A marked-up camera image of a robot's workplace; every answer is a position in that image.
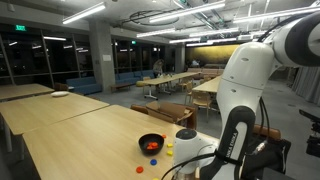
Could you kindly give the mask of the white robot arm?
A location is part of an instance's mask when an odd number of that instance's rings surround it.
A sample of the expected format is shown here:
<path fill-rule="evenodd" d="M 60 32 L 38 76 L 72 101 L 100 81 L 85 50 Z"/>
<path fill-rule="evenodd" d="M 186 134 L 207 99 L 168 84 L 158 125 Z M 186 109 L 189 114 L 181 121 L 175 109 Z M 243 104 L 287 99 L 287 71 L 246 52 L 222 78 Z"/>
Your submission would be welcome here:
<path fill-rule="evenodd" d="M 182 129 L 174 139 L 174 179 L 200 171 L 200 180 L 239 180 L 256 110 L 269 77 L 281 66 L 319 67 L 320 12 L 294 15 L 231 55 L 217 90 L 222 120 L 219 142 Z"/>

